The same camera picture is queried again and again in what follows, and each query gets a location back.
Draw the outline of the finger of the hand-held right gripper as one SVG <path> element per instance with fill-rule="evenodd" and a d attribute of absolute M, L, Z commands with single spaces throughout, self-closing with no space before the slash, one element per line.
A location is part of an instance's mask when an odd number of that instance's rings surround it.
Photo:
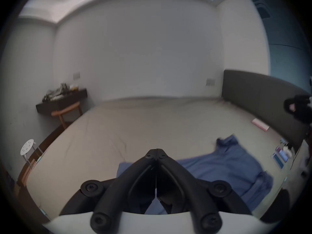
<path fill-rule="evenodd" d="M 312 97 L 310 95 L 295 95 L 284 100 L 284 109 L 296 120 L 304 123 L 312 123 Z"/>

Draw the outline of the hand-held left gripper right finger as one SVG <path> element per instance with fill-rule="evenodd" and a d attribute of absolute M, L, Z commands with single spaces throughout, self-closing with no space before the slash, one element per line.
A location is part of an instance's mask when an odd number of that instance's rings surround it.
<path fill-rule="evenodd" d="M 252 215 L 228 182 L 197 179 L 162 149 L 156 149 L 156 162 L 157 198 L 168 214 L 189 211 L 196 232 L 220 231 L 222 210 Z"/>

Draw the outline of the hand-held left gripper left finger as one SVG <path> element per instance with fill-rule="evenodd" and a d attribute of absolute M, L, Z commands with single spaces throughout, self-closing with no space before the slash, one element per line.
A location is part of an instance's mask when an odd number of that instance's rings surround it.
<path fill-rule="evenodd" d="M 117 233 L 123 211 L 144 214 L 153 201 L 157 164 L 158 150 L 152 149 L 115 179 L 85 181 L 60 216 L 93 212 L 90 227 L 94 232 Z"/>

